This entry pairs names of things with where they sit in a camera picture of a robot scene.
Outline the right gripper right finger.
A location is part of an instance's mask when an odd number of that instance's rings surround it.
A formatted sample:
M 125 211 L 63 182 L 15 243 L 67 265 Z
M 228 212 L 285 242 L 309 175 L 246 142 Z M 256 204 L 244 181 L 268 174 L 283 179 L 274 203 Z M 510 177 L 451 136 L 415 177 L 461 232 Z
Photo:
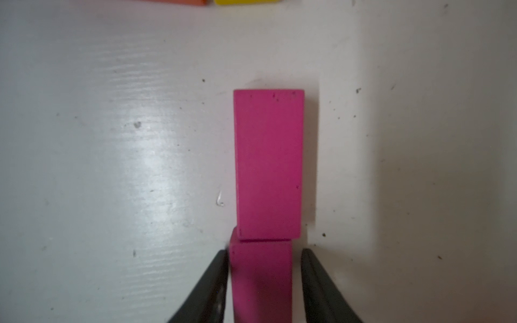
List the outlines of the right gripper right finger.
M 301 255 L 302 290 L 309 323 L 362 323 L 346 302 L 316 254 L 305 248 Z

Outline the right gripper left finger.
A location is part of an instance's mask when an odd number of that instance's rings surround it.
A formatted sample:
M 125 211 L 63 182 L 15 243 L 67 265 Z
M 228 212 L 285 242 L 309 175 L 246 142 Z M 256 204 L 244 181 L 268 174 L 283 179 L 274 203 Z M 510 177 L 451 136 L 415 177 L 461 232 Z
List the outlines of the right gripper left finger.
M 221 323 L 226 309 L 229 254 L 220 250 L 168 323 Z

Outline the magenta block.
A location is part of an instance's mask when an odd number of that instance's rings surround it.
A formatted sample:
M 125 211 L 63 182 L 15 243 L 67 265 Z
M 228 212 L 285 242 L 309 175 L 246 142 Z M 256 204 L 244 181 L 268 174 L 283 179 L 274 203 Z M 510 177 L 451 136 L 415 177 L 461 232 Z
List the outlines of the magenta block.
M 241 240 L 299 238 L 303 90 L 235 90 L 237 233 Z
M 230 238 L 235 322 L 292 322 L 292 242 Z

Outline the orange block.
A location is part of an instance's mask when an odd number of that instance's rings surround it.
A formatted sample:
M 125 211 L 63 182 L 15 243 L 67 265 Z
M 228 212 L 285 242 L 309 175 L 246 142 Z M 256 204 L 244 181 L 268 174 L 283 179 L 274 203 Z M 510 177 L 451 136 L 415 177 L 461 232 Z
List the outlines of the orange block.
M 205 6 L 207 5 L 207 0 L 151 0 L 154 2 L 160 3 L 173 3 L 180 5 L 192 5 L 192 6 Z

